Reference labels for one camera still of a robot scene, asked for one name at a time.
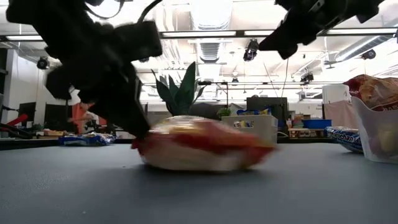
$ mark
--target ceiling duct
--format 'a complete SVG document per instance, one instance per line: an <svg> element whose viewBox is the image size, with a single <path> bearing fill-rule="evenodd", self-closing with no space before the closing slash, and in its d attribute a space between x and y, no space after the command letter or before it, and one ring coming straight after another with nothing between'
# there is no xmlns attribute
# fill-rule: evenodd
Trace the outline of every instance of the ceiling duct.
<svg viewBox="0 0 398 224"><path fill-rule="evenodd" d="M232 6L232 0L192 0L193 30L227 30ZM213 43L199 43L199 57L205 63L215 63L220 59L223 47L224 43L220 39L215 39Z"/></svg>
<svg viewBox="0 0 398 224"><path fill-rule="evenodd" d="M398 27L398 18L392 20L391 22L388 22L387 24L384 25L384 27ZM350 45L341 52L338 52L335 56L335 61L343 62L345 60L361 55L367 52L368 50L373 49L375 46L378 46L393 37L394 37L393 35L364 37L357 43Z"/></svg>

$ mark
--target potted plant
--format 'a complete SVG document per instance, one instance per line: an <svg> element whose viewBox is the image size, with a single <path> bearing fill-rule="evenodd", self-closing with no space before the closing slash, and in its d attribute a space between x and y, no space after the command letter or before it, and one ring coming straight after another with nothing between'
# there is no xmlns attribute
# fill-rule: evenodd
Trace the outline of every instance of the potted plant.
<svg viewBox="0 0 398 224"><path fill-rule="evenodd" d="M221 117L224 116L231 116L231 109L229 108L220 108L217 112L218 117L221 119Z"/></svg>
<svg viewBox="0 0 398 224"><path fill-rule="evenodd" d="M198 80L196 80L197 66L193 62L187 68L184 78L178 87L172 77L169 76L169 83L164 77L156 79L156 90L163 101L166 102L167 110L172 116L187 115L191 106L203 93L204 87L198 90Z"/></svg>

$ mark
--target desk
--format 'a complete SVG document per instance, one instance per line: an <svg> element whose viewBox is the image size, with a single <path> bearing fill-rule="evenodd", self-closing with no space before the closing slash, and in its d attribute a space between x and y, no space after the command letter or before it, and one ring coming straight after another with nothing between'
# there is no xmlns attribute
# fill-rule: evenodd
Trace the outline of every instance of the desk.
<svg viewBox="0 0 398 224"><path fill-rule="evenodd" d="M280 148L229 175L148 169L129 145L0 151L0 223L397 223L398 166Z"/></svg>

